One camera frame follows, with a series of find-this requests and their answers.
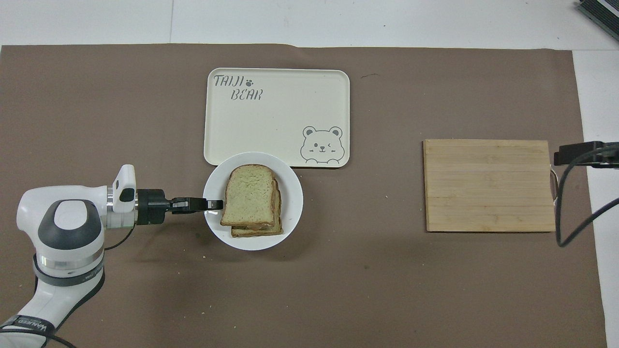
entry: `wooden cutting board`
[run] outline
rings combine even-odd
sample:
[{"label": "wooden cutting board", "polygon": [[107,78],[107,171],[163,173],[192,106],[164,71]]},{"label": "wooden cutting board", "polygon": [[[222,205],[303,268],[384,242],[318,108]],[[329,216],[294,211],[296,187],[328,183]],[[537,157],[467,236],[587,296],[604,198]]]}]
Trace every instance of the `wooden cutting board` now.
[{"label": "wooden cutting board", "polygon": [[423,142],[430,232],[551,232],[547,141]]}]

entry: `brown paper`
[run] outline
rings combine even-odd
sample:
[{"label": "brown paper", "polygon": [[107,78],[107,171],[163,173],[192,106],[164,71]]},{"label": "brown paper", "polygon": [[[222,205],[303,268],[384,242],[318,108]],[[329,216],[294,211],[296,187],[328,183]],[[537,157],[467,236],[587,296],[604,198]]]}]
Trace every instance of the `brown paper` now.
[{"label": "brown paper", "polygon": [[[571,53],[552,50],[4,46],[0,318],[32,296],[33,247],[15,226],[26,190],[110,185],[132,163],[139,188],[202,194],[216,67],[346,72],[350,161],[295,169],[303,215],[268,250],[224,245],[200,214],[138,226],[60,336],[79,347],[605,346],[591,228],[565,249],[550,234],[425,230],[424,139],[547,140],[551,152],[582,141]],[[590,212],[584,169],[566,193],[568,228]]]}]

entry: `toast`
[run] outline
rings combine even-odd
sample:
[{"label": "toast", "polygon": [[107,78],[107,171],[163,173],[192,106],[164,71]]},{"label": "toast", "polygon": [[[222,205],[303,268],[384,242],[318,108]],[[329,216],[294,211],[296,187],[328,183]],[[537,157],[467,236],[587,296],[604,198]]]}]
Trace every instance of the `toast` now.
[{"label": "toast", "polygon": [[232,171],[220,224],[231,226],[233,237],[281,233],[280,211],[281,196],[270,168],[249,164]]}]

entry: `bear illustration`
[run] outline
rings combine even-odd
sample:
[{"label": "bear illustration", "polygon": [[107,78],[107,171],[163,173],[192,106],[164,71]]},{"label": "bear illustration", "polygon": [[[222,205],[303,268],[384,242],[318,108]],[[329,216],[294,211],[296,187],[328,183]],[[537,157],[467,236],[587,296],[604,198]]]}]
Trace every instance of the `bear illustration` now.
[{"label": "bear illustration", "polygon": [[303,129],[303,146],[301,157],[305,163],[340,163],[344,157],[342,146],[342,129],[331,127],[328,131],[319,130],[312,126]]}]

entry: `black cable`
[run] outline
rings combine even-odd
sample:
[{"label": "black cable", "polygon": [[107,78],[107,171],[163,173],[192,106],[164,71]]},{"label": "black cable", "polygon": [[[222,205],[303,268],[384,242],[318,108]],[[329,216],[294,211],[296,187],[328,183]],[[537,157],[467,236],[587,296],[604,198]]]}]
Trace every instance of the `black cable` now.
[{"label": "black cable", "polygon": [[64,344],[66,347],[68,348],[77,348],[76,346],[72,345],[69,341],[62,339],[56,335],[52,335],[52,334],[47,334],[47,333],[42,333],[40,331],[32,331],[32,330],[27,330],[27,329],[0,329],[0,333],[24,333],[24,334],[33,334],[33,335],[37,335],[37,336],[43,336],[46,337],[48,339],[54,340],[58,343]]},{"label": "black cable", "polygon": [[116,243],[116,244],[114,244],[114,245],[112,245],[112,246],[109,246],[109,247],[107,247],[107,248],[105,248],[105,249],[103,249],[103,250],[105,250],[105,251],[107,251],[107,250],[112,250],[113,248],[116,248],[116,247],[117,247],[117,246],[119,246],[120,244],[123,244],[123,243],[124,243],[124,241],[126,241],[126,240],[127,240],[127,238],[129,238],[129,236],[131,235],[131,232],[133,232],[133,229],[134,229],[134,228],[135,228],[135,226],[133,226],[133,228],[129,231],[129,233],[127,233],[127,235],[126,235],[126,236],[124,236],[123,240],[121,240],[121,241],[119,241],[118,243]]},{"label": "black cable", "polygon": [[584,154],[576,157],[575,159],[572,160],[572,162],[569,163],[568,167],[565,168],[565,171],[563,172],[563,175],[561,176],[561,181],[559,182],[559,188],[557,190],[556,193],[556,214],[555,214],[555,228],[556,228],[556,244],[560,247],[565,247],[567,244],[569,244],[574,238],[576,238],[576,236],[582,232],[582,230],[585,229],[585,227],[587,227],[591,222],[593,222],[593,220],[595,220],[598,216],[602,215],[603,213],[607,212],[609,209],[611,209],[612,207],[616,206],[619,204],[619,198],[614,199],[613,201],[609,202],[608,204],[606,204],[605,206],[601,207],[600,209],[598,209],[595,213],[591,214],[587,219],[585,219],[585,221],[583,221],[580,225],[578,225],[578,227],[576,227],[576,229],[570,233],[570,235],[568,235],[567,238],[565,238],[564,241],[561,241],[561,203],[563,202],[563,188],[565,186],[565,180],[568,177],[569,172],[572,170],[572,168],[574,168],[577,164],[581,163],[582,160],[593,156],[593,155],[599,155],[603,152],[606,151],[610,151],[610,150],[619,150],[619,144],[614,144],[614,145],[610,145],[607,147],[601,147],[599,149],[595,149],[589,152],[585,152]]}]

